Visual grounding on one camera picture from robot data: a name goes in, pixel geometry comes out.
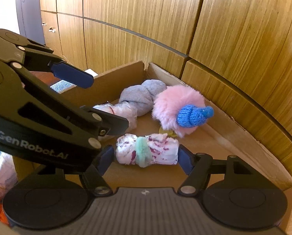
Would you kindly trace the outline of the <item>pale pink sock roll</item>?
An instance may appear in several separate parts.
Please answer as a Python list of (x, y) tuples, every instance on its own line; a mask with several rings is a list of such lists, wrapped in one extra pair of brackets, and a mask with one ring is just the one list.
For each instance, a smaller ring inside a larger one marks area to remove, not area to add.
[(137, 127), (137, 109), (128, 102), (117, 103), (115, 105), (104, 103), (102, 105), (95, 105), (93, 108), (126, 118), (128, 120), (128, 127), (123, 134), (129, 133)]

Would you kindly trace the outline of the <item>white purple-spotted sock roll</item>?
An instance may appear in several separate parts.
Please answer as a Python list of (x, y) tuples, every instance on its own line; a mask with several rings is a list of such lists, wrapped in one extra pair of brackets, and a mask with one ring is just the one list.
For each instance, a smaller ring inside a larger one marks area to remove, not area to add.
[(117, 139), (116, 146), (115, 156), (120, 164), (145, 168), (153, 164), (178, 163), (179, 142), (166, 133), (147, 136), (125, 134)]

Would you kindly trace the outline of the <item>small silver drawer knob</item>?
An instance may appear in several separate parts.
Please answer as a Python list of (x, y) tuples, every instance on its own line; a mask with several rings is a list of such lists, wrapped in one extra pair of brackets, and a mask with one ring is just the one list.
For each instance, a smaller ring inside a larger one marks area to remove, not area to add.
[[(43, 22), (41, 25), (42, 25), (44, 28), (48, 27), (48, 24), (45, 23), (45, 22)], [(56, 29), (53, 28), (53, 27), (49, 27), (48, 31), (49, 31), (49, 32), (52, 32), (52, 33), (55, 33), (55, 32), (56, 32)]]

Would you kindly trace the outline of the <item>grey sock roll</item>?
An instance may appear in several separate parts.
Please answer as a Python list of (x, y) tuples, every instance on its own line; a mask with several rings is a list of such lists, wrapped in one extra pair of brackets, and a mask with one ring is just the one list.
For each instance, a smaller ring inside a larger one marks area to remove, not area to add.
[(127, 102), (136, 108), (137, 116), (143, 116), (152, 110), (157, 95), (166, 89), (166, 84), (160, 80), (145, 80), (140, 85), (125, 88), (118, 102)]

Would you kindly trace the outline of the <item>blue towel mat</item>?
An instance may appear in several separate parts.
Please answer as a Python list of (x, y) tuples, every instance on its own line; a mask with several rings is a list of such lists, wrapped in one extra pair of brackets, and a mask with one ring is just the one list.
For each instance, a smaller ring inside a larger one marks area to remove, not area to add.
[(70, 88), (70, 87), (75, 87), (74, 84), (72, 83), (69, 83), (67, 81), (64, 81), (64, 80), (60, 80), (58, 81), (57, 83), (54, 83), (50, 86), (54, 91), (56, 92), (62, 92), (64, 90), (66, 90), (67, 88)]

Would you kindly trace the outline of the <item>pink fluffy sock bundle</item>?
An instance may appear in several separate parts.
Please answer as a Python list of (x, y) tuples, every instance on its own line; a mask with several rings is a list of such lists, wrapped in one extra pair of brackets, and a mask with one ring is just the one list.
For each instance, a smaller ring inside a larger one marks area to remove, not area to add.
[(200, 92), (187, 85), (167, 87), (154, 100), (152, 117), (163, 130), (172, 130), (179, 137), (193, 133), (214, 116)]

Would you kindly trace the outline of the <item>grey door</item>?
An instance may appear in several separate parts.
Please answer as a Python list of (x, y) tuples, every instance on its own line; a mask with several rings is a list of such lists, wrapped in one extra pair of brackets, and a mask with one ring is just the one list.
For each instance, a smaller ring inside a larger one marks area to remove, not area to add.
[(40, 0), (15, 0), (15, 2), (20, 35), (44, 45)]

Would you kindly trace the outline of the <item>white pink sock roll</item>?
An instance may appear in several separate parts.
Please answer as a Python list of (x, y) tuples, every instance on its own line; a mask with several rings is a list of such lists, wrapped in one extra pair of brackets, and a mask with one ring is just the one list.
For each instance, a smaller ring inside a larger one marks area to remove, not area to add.
[(17, 182), (13, 158), (2, 152), (0, 155), (0, 201)]

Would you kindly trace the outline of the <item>wooden wardrobe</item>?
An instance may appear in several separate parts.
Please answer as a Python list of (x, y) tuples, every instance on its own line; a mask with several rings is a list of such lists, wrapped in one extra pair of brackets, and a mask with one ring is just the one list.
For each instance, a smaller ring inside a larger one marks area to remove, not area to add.
[(98, 73), (153, 62), (292, 151), (292, 0), (40, 0), (53, 49)]

